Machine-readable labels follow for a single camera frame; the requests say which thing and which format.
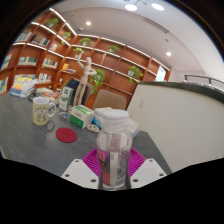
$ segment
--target white mug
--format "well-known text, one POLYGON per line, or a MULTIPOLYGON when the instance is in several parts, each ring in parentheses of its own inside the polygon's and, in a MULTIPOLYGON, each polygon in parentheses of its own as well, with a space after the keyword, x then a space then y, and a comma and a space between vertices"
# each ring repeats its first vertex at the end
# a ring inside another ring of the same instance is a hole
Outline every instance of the white mug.
POLYGON ((49 99, 46 97, 35 97, 33 99, 33 122, 38 126, 47 124, 48 117, 53 117, 56 113, 56 106, 54 103, 49 103, 49 99), (49 106, 54 106, 54 112, 48 114, 49 106))

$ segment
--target plastic container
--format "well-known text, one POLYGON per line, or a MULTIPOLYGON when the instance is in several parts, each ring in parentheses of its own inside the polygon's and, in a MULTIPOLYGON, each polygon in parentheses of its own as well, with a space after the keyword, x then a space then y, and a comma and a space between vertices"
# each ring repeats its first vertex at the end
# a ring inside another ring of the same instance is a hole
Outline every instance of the plastic container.
POLYGON ((103 111, 108 110, 108 109, 112 109, 112 108, 111 107, 104 107, 104 108, 96 108, 94 110, 92 124, 95 124, 100 130, 102 129, 101 115, 102 115, 103 111))
POLYGON ((97 137, 97 158, 103 189, 117 190, 125 183, 131 155, 132 137, 126 132, 129 113, 124 110, 105 110, 101 122, 102 130, 97 137))

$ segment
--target bookshelf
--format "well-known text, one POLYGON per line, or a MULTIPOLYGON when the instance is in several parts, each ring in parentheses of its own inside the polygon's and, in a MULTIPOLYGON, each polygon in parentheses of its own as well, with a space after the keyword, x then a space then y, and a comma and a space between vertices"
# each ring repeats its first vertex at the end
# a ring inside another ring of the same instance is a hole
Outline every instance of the bookshelf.
MULTIPOLYGON (((117 93, 124 96, 128 103, 131 100, 136 83, 139 81, 154 81, 160 65, 166 71, 164 81, 169 80, 170 69, 156 58, 152 58, 126 43, 91 34, 76 34, 66 20, 54 9, 49 9, 39 15, 23 32, 31 32, 31 34, 25 41, 19 40, 13 44, 7 54, 12 55, 8 67, 0 70, 0 80, 8 77, 7 90, 13 85, 14 77, 18 74, 35 74, 36 78, 39 78, 40 73, 51 75, 50 83, 39 83, 35 85, 35 88, 52 86, 58 83, 59 79, 63 79, 63 82, 71 78, 80 80, 83 71, 75 58, 74 50, 77 47, 84 50, 81 60, 83 63, 86 57, 91 57, 92 67, 102 69, 105 73, 106 79, 103 85, 98 87, 98 91, 106 89, 117 93), (58 19, 58 26, 51 29, 47 27, 46 22, 54 18, 58 19), (66 32, 71 33, 70 40, 63 38, 63 34, 66 32), (49 40, 47 46, 32 43, 34 35, 49 40), (86 37, 91 39, 91 44, 89 46, 80 45, 80 40, 86 37), (108 51, 111 44, 119 47, 117 53, 108 51), (35 57, 38 58, 38 61, 36 65, 18 65, 20 57, 35 57), (46 58, 57 62, 57 67, 44 64, 46 58), (71 69, 76 70, 76 73, 62 70, 64 63, 69 64, 71 69), (141 71, 143 76, 139 80, 135 79, 133 84, 129 84, 128 70, 133 65, 141 71)), ((87 103, 89 108, 92 108, 96 95, 91 95, 87 103)))

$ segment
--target pink mat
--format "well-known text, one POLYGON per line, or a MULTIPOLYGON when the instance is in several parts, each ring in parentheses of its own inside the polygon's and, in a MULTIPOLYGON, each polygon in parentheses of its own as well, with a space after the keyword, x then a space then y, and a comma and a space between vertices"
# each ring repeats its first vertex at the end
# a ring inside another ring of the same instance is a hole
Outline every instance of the pink mat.
MULTIPOLYGON (((100 162, 97 158, 97 149, 91 150, 83 157, 83 162, 97 175, 100 175, 100 162)), ((146 158, 137 150, 131 149, 131 157, 128 161, 128 177, 130 178, 136 170, 144 163, 146 158)))

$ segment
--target table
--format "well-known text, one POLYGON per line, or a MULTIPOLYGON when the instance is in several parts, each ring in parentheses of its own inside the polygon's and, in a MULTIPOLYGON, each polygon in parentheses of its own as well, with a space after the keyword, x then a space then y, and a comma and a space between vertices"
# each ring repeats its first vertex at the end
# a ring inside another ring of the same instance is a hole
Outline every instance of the table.
MULTIPOLYGON (((74 159, 82 159, 97 147, 97 133, 79 128, 69 119, 61 118, 58 112, 45 126, 36 126, 32 104, 28 98, 9 93, 0 97, 0 145, 6 159, 34 165, 61 176, 74 159), (59 141, 55 133, 61 127, 73 129, 77 140, 73 143, 59 141)), ((148 133, 140 131, 132 147, 145 158, 154 158, 167 175, 172 173, 148 133)))

